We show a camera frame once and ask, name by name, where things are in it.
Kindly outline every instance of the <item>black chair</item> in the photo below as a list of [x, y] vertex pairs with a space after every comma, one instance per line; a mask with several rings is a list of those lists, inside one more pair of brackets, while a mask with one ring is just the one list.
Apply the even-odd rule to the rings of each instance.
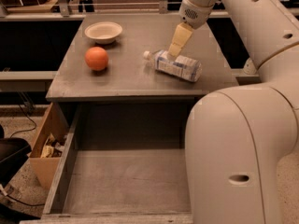
[[22, 138], [5, 138], [0, 125], [0, 184], [4, 188], [28, 160], [31, 147]]

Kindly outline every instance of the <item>gray tabletop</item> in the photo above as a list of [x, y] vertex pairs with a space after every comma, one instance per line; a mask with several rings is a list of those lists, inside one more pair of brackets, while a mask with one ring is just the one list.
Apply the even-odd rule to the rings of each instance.
[[[116, 42], [105, 45], [108, 68], [92, 71], [84, 61], [87, 49], [99, 46], [86, 37], [87, 26], [99, 21], [114, 21], [122, 26]], [[80, 25], [50, 86], [52, 102], [101, 101], [115, 97], [200, 96], [237, 86], [232, 70], [205, 24], [194, 31], [182, 55], [201, 62], [203, 73], [195, 83], [155, 71], [145, 65], [145, 50], [168, 49], [177, 25], [178, 14], [87, 15]]]

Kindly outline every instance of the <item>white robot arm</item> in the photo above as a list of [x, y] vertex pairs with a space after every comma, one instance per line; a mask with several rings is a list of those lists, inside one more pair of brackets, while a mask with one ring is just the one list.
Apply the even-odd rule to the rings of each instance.
[[[210, 93], [186, 128], [195, 224], [281, 224], [277, 164], [298, 146], [299, 23], [278, 0], [221, 0], [261, 84]], [[215, 0], [183, 0], [193, 29]]]

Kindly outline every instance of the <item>bottle cap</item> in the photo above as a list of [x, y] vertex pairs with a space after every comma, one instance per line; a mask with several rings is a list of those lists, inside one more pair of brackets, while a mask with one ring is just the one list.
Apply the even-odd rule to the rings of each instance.
[[144, 53], [143, 53], [144, 59], [149, 60], [150, 56], [151, 56], [151, 53], [148, 50], [144, 51]]

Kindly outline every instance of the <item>plastic bottle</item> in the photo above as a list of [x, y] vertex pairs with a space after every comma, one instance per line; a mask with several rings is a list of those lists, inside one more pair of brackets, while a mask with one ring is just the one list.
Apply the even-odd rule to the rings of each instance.
[[154, 53], [147, 50], [143, 53], [143, 57], [150, 61], [156, 70], [190, 82], [196, 82], [202, 73], [202, 65], [198, 60], [181, 55], [174, 58], [166, 50]]

